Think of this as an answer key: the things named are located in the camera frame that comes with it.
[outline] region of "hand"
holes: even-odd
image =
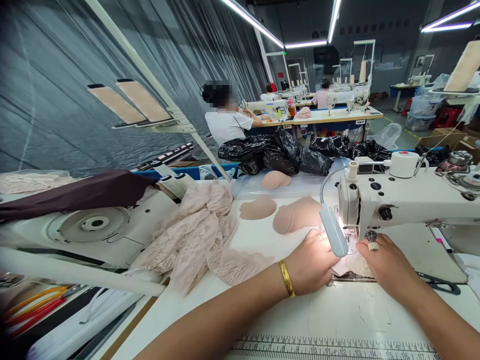
[[[285,259],[296,295],[313,293],[332,278],[329,268],[339,258],[334,255],[329,240],[315,228],[311,229],[305,239]]]
[[[246,112],[250,116],[255,115],[254,112],[252,110],[250,110],[248,107],[244,108],[243,111]]]
[[[387,235],[379,233],[376,242],[380,250],[369,250],[368,241],[356,244],[357,250],[365,258],[377,283],[403,306],[430,289],[415,273],[402,250]]]

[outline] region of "red stool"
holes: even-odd
[[[410,107],[407,108],[408,105],[412,106],[412,99],[413,97],[409,98],[407,101],[406,101],[406,104],[405,106],[403,107],[403,111],[401,112],[401,116],[407,116],[407,113],[410,111]]]
[[[435,121],[431,124],[431,128],[454,127],[461,112],[461,108],[442,107]]]

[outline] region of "white t-shirt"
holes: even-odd
[[[262,94],[260,95],[260,100],[261,101],[274,101],[274,100],[280,100],[280,96],[278,96],[276,93],[271,92],[269,94]]]
[[[244,138],[245,134],[240,127],[250,130],[254,123],[251,117],[232,111],[208,111],[205,120],[218,145],[228,140]]]

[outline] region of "gray plastic curtain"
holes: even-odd
[[[267,83],[255,33],[218,0],[102,0],[200,135],[209,133],[207,80],[238,84],[259,98]],[[0,39],[0,172],[68,170],[85,176],[131,169],[191,141],[188,135],[111,129],[122,121],[87,85],[127,99],[116,79],[141,82],[165,105],[83,0],[13,1]]]

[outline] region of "black hair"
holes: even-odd
[[[232,87],[222,81],[209,81],[203,85],[200,94],[206,103],[214,108],[221,108],[232,98]]]

